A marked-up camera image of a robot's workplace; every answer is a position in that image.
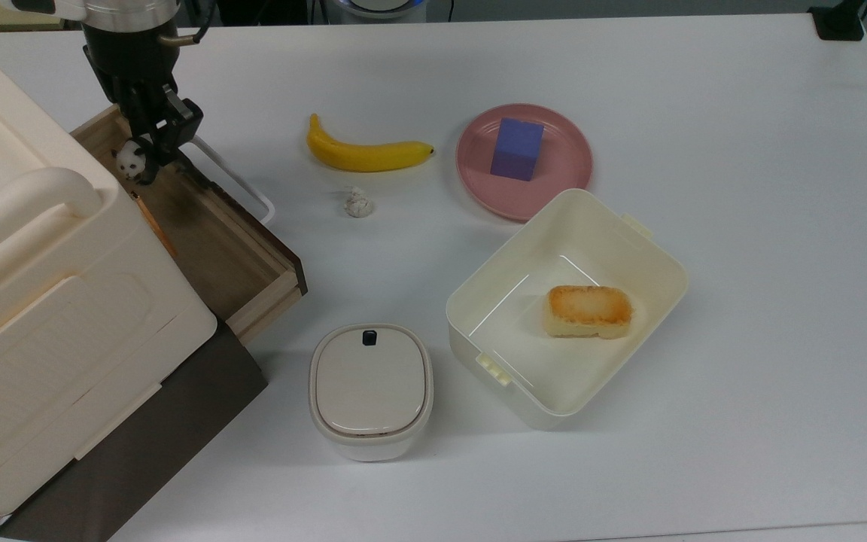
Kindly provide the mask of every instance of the white storage box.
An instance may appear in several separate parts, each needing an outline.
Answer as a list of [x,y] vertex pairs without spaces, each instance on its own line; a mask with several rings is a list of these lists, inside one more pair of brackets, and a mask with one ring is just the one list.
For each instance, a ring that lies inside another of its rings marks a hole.
[[[510,237],[447,301],[455,356],[531,428],[581,410],[677,305],[681,264],[589,192],[567,190]],[[620,288],[634,313],[626,336],[555,339],[541,327],[556,285]]]
[[116,178],[0,72],[0,515],[214,329]]
[[420,436],[434,404],[430,356],[413,332],[358,324],[320,341],[310,364],[310,415],[344,456],[383,461]]

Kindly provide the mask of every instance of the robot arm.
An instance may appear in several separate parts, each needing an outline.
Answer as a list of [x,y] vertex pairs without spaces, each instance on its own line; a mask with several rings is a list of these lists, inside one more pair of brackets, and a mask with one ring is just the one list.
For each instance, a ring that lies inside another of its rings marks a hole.
[[54,14],[82,23],[83,51],[107,99],[120,107],[134,138],[151,141],[141,184],[154,181],[159,168],[178,157],[180,145],[192,141],[202,110],[192,100],[180,99],[172,68],[179,58],[179,46],[199,42],[206,27],[195,35],[178,37],[173,20],[178,0],[0,3],[11,10]]

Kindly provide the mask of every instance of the panda figurine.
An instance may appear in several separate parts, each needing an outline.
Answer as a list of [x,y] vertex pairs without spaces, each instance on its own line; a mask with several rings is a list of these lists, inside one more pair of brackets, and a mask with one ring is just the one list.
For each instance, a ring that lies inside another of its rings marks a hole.
[[128,181],[138,184],[151,184],[159,172],[155,161],[148,161],[151,155],[152,141],[147,136],[132,137],[126,140],[120,150],[113,152],[116,167]]

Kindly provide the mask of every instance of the container latch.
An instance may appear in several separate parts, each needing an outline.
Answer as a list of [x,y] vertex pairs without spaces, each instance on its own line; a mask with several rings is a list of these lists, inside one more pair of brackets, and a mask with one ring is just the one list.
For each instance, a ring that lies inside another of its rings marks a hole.
[[484,367],[484,370],[488,371],[488,373],[494,377],[494,380],[500,382],[500,385],[503,387],[506,388],[507,385],[510,384],[510,380],[512,380],[510,374],[506,373],[505,370],[502,370],[502,368],[498,366],[497,362],[491,359],[491,356],[484,353],[479,354],[477,356],[477,364]]

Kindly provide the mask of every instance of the banana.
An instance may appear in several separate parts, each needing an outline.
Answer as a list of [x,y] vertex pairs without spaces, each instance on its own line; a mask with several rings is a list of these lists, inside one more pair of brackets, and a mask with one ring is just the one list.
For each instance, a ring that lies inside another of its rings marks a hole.
[[330,167],[347,172],[385,172],[409,168],[427,160],[434,152],[420,141],[400,141],[384,145],[353,145],[337,141],[320,126],[320,117],[310,114],[306,145],[314,157]]

